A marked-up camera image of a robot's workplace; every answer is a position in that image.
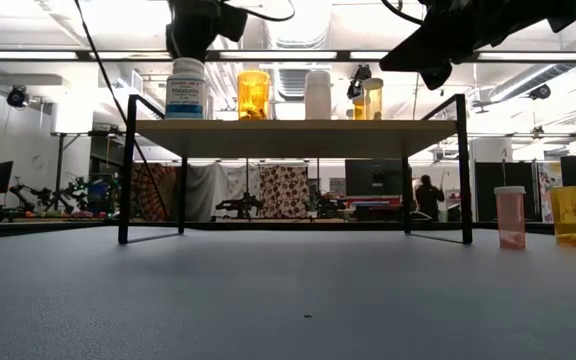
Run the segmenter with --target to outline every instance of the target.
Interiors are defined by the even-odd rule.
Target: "gray table surface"
[[[0,238],[0,359],[576,359],[576,248],[496,236]]]

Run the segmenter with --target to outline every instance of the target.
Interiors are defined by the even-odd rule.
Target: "lid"
[[[495,188],[495,195],[508,194],[525,194],[526,189],[523,186],[502,186]]]
[[[178,58],[172,63],[173,72],[183,70],[204,71],[204,63],[193,58]]]
[[[327,71],[311,71],[306,74],[306,86],[308,85],[330,85],[330,74]]]
[[[269,80],[270,75],[267,72],[261,70],[245,70],[237,74],[237,79],[244,78],[245,80],[249,79],[262,79],[262,80]]]
[[[370,78],[364,80],[363,86],[366,90],[379,90],[384,87],[384,81],[380,78]]]

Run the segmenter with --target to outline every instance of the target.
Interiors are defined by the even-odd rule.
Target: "white cap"
[[[384,81],[380,78],[370,78],[364,80],[362,85],[366,90],[379,90],[384,87]]]
[[[525,194],[526,188],[523,186],[502,186],[495,188],[495,195]]]
[[[172,63],[173,73],[182,71],[195,71],[203,74],[204,63],[193,58],[178,58]]]
[[[330,74],[327,71],[315,70],[306,74],[307,85],[330,85]]]

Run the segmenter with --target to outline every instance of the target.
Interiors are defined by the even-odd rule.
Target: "black cable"
[[[381,2],[388,8],[388,10],[392,11],[395,15],[399,16],[400,18],[402,18],[404,20],[410,21],[411,23],[414,23],[417,25],[422,25],[424,23],[423,20],[412,17],[412,16],[404,13],[403,11],[397,9],[388,0],[381,0]]]
[[[282,22],[282,21],[288,21],[288,20],[295,17],[295,5],[293,5],[292,0],[288,0],[288,3],[290,4],[290,7],[292,8],[292,14],[290,14],[289,16],[283,17],[283,18],[270,17],[270,16],[267,16],[264,14],[260,14],[258,12],[254,12],[252,10],[248,10],[248,9],[242,9],[242,10],[247,12],[248,14],[250,14],[252,16],[256,16],[256,17],[263,19],[263,20],[266,20],[266,21]]]
[[[104,63],[101,61],[101,58],[99,57],[99,52],[97,52],[97,47],[95,46],[95,43],[92,40],[92,36],[90,35],[90,30],[88,30],[88,24],[86,24],[86,20],[84,19],[84,13],[81,10],[81,4],[79,4],[79,0],[74,0],[74,1],[75,1],[75,6],[77,6],[77,10],[79,11],[79,17],[81,18],[81,26],[84,28],[84,32],[86,33],[86,39],[88,39],[88,43],[90,44],[90,49],[92,50],[93,54],[95,55],[95,60],[97,60],[97,65],[99,65],[99,70],[101,71],[101,75],[104,77],[104,82],[106,83],[106,87],[108,88],[108,91],[110,91],[110,95],[112,95],[112,100],[114,101],[115,106],[117,107],[117,111],[119,111],[119,114],[121,115],[121,119],[124,121],[124,124],[126,126],[128,126],[128,118],[126,117],[126,114],[124,113],[124,109],[121,107],[121,104],[119,104],[119,100],[117,100],[117,97],[115,96],[115,91],[112,88],[112,83],[110,82],[110,78],[108,77],[108,73],[106,72],[106,68],[104,67]],[[144,165],[146,166],[146,170],[148,170],[148,174],[150,174],[150,179],[153,181],[153,183],[155,184],[155,187],[157,188],[157,183],[155,182],[155,176],[153,175],[153,172],[150,169],[150,166],[148,165],[148,161],[146,160],[146,157],[144,156],[143,151],[141,151],[141,147],[139,146],[139,144],[137,144],[136,141],[135,141],[135,148],[137,149],[137,152],[139,153],[139,156],[141,157],[141,159],[144,161]],[[166,210],[166,205],[165,205],[163,197],[161,196],[161,193],[159,192],[159,188],[157,188],[157,195],[159,197],[159,201],[161,202],[161,204],[163,206],[164,213],[165,213],[166,217],[168,217],[168,211]]]

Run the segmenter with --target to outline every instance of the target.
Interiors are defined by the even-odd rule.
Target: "white wall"
[[[58,139],[50,136],[53,117],[27,108],[16,110],[8,106],[0,95],[0,162],[13,161],[11,185],[15,177],[30,187],[54,190],[57,171]],[[64,152],[62,166],[62,187],[74,176],[88,174],[90,161],[89,139],[77,140]],[[28,200],[36,202],[29,193]],[[0,195],[0,203],[5,200],[7,207],[17,206],[17,198],[12,194]]]

